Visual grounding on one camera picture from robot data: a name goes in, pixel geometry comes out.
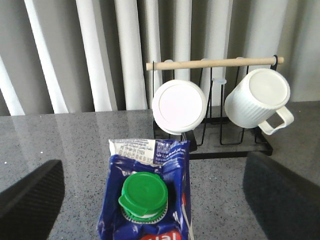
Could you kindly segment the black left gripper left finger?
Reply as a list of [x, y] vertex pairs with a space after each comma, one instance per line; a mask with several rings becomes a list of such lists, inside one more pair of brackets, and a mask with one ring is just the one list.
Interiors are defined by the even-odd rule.
[[65, 197], [62, 161], [51, 159], [0, 194], [2, 240], [46, 240]]

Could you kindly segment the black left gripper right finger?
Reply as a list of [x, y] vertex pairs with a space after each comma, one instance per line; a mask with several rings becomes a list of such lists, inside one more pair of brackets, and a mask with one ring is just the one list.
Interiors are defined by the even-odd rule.
[[320, 238], [320, 187], [260, 152], [247, 155], [245, 199], [269, 240]]

